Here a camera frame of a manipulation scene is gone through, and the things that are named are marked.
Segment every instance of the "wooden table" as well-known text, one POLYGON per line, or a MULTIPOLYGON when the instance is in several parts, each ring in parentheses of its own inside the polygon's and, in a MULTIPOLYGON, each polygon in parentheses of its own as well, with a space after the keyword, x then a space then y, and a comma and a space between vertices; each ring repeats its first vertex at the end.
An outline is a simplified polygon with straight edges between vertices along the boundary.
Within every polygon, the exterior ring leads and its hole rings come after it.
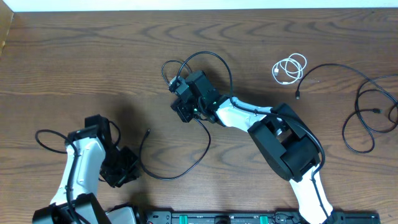
MULTIPOLYGON (((296 100, 295 85, 279 85, 271 76, 273 64, 294 52, 307 57, 307 69, 333 62, 370 77, 397 73, 397 9, 16 14, 0 61, 0 220, 31 222, 59 186, 66 156, 39 147, 38 129, 67 134, 99 113, 120 126, 121 144, 134 151, 151 128, 143 160, 154 172, 175 175, 189 167, 204 151, 207 136, 170 109, 176 97, 160 67, 201 50, 228 62, 241 100, 288 103, 317 135, 326 150, 322 184, 335 208, 376 211, 383 223, 398 222, 397 131, 377 134, 375 150, 365 155, 348 150, 341 138, 363 78, 321 68, 304 81, 296 100)), ((200 56, 190 66, 228 92, 228 75, 217 59, 200 56)), ((169 79, 177 69, 167 67, 169 79)), ((379 83, 398 93, 396 78, 379 83)), ((360 105, 386 109, 391 102, 369 94, 360 105)), ((385 116, 365 118, 375 128, 391 125, 385 116)), ((298 208, 290 184, 275 175, 249 135, 205 125, 213 140, 209 153, 188 175, 164 182, 143 174, 120 189, 99 183, 102 207, 132 202, 174 210, 298 208)), ((349 142, 367 149, 371 141, 359 121, 348 125, 349 142)), ((60 138, 42 138, 63 149, 60 138)))

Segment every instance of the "white cable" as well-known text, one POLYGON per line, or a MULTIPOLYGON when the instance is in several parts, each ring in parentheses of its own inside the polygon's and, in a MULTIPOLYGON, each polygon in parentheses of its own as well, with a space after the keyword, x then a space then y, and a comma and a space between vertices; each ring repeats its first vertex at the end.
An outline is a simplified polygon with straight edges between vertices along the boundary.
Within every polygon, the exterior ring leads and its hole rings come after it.
POLYGON ((279 62, 277 62, 272 67, 272 71, 271 72, 272 72, 272 76, 275 78, 275 81, 277 81, 279 84, 281 84, 281 85, 289 85, 289 84, 293 84, 297 80, 303 78, 303 71, 304 71, 304 68, 306 66, 307 66, 307 59, 301 54, 294 53, 294 54, 291 54, 288 58, 285 58, 285 59, 280 60, 279 62), (301 56, 302 58, 304 58, 304 62, 305 62, 304 66, 301 66, 301 64, 298 61, 292 59, 293 55, 298 55, 298 56, 301 56), (297 68, 296 72, 291 72, 291 71, 287 70, 287 64, 289 62, 292 63, 297 68), (290 78, 294 78, 294 80, 291 81, 291 82, 280 82, 278 79, 276 79, 276 76, 278 76, 278 73, 279 73, 278 67, 281 67, 281 69, 283 69, 285 71, 286 75, 289 76, 290 78))

